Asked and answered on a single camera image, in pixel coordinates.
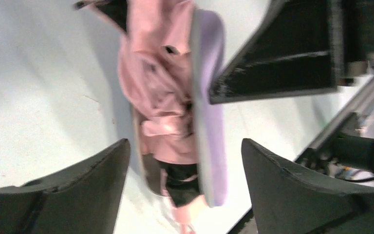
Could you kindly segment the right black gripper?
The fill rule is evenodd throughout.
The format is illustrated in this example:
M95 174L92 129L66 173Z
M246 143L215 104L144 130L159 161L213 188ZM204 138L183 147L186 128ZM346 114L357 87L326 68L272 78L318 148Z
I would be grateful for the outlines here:
M374 0L274 0L208 89L211 104L333 92L374 60Z

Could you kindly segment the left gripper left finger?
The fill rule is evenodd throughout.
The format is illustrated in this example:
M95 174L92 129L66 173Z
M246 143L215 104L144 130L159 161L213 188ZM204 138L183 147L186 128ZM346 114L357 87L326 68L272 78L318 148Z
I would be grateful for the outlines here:
M121 139L96 155L0 188L0 234L112 234L131 156Z

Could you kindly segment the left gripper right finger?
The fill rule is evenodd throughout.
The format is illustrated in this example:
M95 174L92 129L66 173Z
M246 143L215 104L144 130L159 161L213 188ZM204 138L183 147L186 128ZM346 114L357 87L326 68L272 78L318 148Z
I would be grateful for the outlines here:
M374 234L374 187L338 180L242 141L261 234Z

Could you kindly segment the white oval storage case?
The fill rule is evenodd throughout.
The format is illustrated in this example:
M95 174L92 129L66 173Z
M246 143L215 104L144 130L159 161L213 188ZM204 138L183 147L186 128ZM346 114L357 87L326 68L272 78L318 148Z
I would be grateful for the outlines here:
M223 109L207 99L207 90L224 58L224 26L218 14L196 8L189 42L200 190L209 207L218 207L224 204L228 192Z

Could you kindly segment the pink folding umbrella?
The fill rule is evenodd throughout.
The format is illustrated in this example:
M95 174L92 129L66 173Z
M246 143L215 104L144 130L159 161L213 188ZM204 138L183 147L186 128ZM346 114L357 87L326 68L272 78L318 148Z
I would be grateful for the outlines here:
M193 117L191 0L80 0L120 34L118 78L135 115L138 152L152 155L161 192L172 206L180 233L206 207L198 175Z

